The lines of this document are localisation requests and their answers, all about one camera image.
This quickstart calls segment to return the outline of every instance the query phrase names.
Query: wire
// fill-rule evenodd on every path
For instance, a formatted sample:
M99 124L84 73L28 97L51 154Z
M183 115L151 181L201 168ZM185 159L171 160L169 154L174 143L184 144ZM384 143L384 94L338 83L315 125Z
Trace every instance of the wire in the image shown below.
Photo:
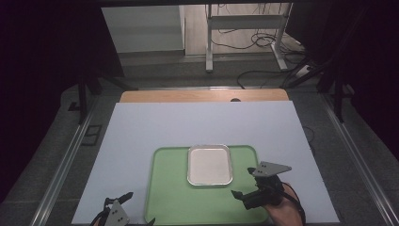
M248 74L248 73L276 73L277 75L282 75L283 74L282 72L271 72L271 71L247 71L247 72L244 72L244 73L240 73L237 76L237 78L236 78L236 82L237 82L237 85L240 86L241 89L246 89L246 88L241 84L240 78L242 76L244 76L245 74Z

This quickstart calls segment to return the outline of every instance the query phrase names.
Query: dark floor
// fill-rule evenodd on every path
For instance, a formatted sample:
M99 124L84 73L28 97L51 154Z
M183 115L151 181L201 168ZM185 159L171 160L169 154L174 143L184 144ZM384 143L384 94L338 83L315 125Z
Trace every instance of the dark floor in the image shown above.
M272 56L224 56L217 58L213 73L205 72L203 57L179 59L163 63L147 61L140 65L123 59L125 78L120 81L141 89L185 87L236 87L236 78L246 71L275 71L277 64ZM285 76L274 73L254 73L243 76L240 82L247 88L277 88ZM313 148L314 158L325 180L341 225L386 225L375 201L363 183L353 160L328 117L322 97L317 93L313 78L295 89L287 89L295 104L304 132ZM56 198L56 204L47 225L71 224L74 211L86 185L97 152L101 146L106 126L115 103L123 90L101 79L103 93L98 96L93 118L89 125L99 128L96 143L85 137L65 183ZM0 225L28 225L53 178L56 168L67 150L77 129L78 111L69 111L71 103L78 102L77 88L64 91L58 110L46 137L18 182L0 205ZM391 200L399 210L399 163L390 151L367 126L350 104L343 101L343 119L365 161Z

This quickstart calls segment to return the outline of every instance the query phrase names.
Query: wall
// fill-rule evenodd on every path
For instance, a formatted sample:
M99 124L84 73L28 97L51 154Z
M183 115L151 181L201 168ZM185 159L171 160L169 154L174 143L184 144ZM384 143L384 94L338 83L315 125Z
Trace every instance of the wall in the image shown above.
M102 10L118 53L184 48L179 6Z

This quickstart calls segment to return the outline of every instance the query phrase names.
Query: metal frame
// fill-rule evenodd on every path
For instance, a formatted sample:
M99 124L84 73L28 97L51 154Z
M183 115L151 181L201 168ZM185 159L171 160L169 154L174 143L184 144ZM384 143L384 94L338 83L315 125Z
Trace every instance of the metal frame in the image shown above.
M287 71L288 67L285 63L284 57L279 50L281 45L282 35L284 34L285 26L292 3L289 3L282 15L240 15L240 16L212 16L212 5L208 5L208 37L206 44L206 72L211 73L214 69L213 62L213 44L212 44L212 30L218 29L277 29L279 32L276 40L271 44L274 56L282 71Z

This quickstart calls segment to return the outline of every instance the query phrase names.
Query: tabletop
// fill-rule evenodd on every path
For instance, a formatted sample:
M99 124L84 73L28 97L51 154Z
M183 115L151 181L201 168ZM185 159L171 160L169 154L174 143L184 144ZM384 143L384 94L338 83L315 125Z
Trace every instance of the tabletop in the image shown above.
M210 89L126 91L121 103L288 101L284 89Z
M135 192L134 201L124 204L131 223L145 223L154 152L198 144L248 145L256 150L258 160L292 167L280 179L289 181L303 198L308 222L338 222L285 90L208 89L124 92L113 110L72 224L89 223L104 197L127 191ZM109 163L112 169L105 167Z

